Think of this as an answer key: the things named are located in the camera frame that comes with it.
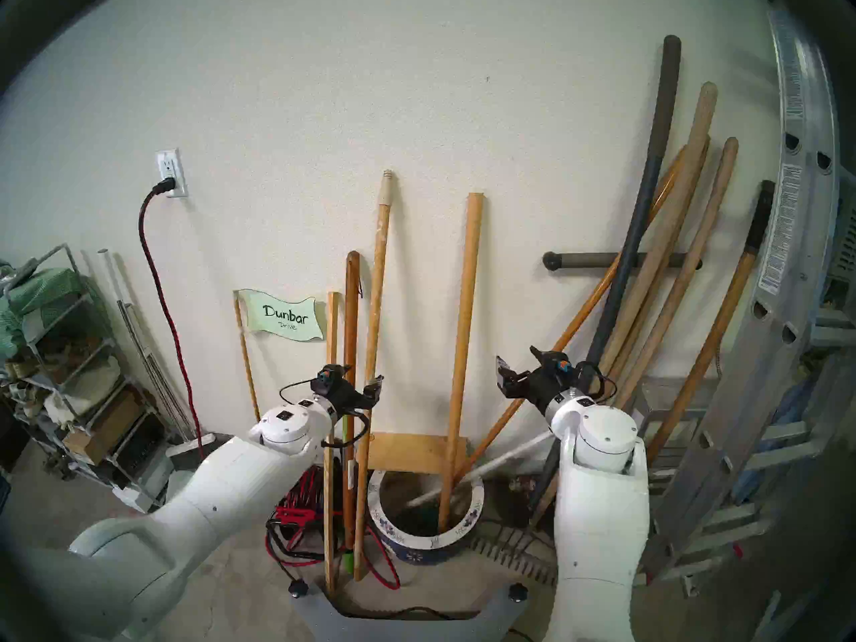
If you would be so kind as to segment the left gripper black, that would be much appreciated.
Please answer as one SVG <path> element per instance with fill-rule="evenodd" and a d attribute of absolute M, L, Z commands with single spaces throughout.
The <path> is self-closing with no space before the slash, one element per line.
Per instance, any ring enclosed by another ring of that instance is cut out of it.
<path fill-rule="evenodd" d="M 312 379 L 312 392 L 330 402 L 336 413 L 355 413 L 372 410 L 376 405 L 376 394 L 380 394 L 384 376 L 377 375 L 365 384 L 360 393 L 345 375 L 348 366 L 327 364 Z"/>

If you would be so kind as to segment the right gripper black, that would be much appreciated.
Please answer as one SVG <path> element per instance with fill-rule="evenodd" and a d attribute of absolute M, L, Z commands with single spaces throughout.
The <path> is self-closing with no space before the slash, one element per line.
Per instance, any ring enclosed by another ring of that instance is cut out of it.
<path fill-rule="evenodd" d="M 513 400 L 521 399 L 536 408 L 547 408 L 562 392 L 578 388 L 580 368 L 566 353 L 531 346 L 531 354 L 538 361 L 538 367 L 523 373 L 517 373 L 497 356 L 497 385 L 512 385 Z"/>

